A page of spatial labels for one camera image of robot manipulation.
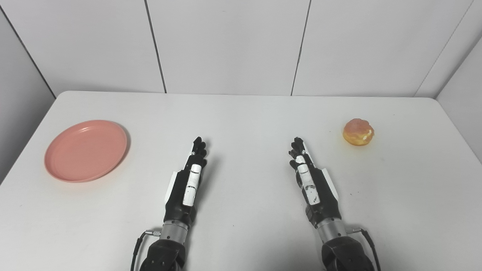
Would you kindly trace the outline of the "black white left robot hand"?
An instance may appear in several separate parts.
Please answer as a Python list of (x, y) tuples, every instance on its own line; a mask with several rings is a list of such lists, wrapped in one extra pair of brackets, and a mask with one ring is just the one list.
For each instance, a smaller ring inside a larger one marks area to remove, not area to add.
[(195, 199), (202, 182), (202, 171), (207, 165), (206, 143), (201, 137), (193, 146), (184, 168), (175, 174), (170, 196), (165, 204), (164, 222), (180, 222), (191, 228), (196, 216)]

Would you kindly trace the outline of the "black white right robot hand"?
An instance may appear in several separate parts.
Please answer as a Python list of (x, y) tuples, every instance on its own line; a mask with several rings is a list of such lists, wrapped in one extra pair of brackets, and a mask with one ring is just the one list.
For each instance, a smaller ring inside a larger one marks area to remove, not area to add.
[(317, 168), (300, 137), (295, 137), (288, 152), (290, 166), (295, 170), (296, 182), (307, 203), (308, 221), (318, 228), (322, 221), (341, 219), (339, 195), (327, 169)]

